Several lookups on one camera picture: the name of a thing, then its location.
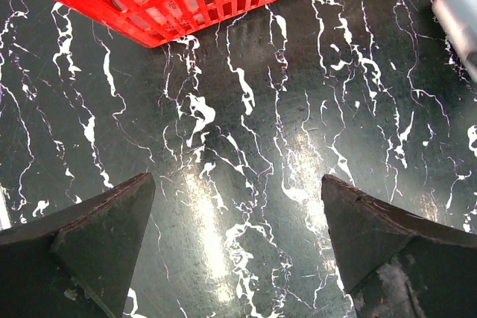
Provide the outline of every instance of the marble table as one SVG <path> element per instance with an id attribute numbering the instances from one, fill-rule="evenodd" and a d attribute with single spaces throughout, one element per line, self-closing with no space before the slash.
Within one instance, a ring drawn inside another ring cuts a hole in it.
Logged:
<path id="1" fill-rule="evenodd" d="M 323 174 L 477 228 L 477 85 L 431 3 L 281 0 L 146 49 L 0 0 L 2 227 L 150 171 L 125 317 L 354 317 Z"/>

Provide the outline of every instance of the white object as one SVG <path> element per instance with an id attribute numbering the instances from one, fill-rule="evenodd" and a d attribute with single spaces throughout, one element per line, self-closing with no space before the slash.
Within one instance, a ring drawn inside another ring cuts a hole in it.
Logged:
<path id="1" fill-rule="evenodd" d="M 477 82 L 477 0 L 435 0 L 432 9 L 470 77 Z"/>

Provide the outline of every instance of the black countertop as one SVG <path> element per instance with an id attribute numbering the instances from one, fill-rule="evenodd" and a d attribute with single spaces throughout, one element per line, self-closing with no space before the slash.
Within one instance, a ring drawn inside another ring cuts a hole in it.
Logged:
<path id="1" fill-rule="evenodd" d="M 11 225 L 150 171 L 126 316 L 353 317 L 323 174 L 476 232 L 477 85 L 431 3 L 282 0 L 146 49 L 0 0 Z"/>

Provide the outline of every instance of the tabletop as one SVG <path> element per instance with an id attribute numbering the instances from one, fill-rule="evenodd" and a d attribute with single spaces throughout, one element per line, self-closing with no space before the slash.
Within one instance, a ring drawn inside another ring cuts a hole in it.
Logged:
<path id="1" fill-rule="evenodd" d="M 477 228 L 477 85 L 432 1 L 280 0 L 147 49 L 0 0 L 1 227 L 148 171 L 125 317 L 354 317 L 324 174 Z"/>

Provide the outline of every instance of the dark object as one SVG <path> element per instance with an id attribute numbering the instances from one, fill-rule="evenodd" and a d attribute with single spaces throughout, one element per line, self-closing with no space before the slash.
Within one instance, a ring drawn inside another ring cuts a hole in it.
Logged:
<path id="1" fill-rule="evenodd" d="M 122 317 L 155 188 L 140 174 L 0 232 L 1 316 Z"/>
<path id="2" fill-rule="evenodd" d="M 433 223 L 325 175 L 321 197 L 358 317 L 477 317 L 477 235 Z"/>

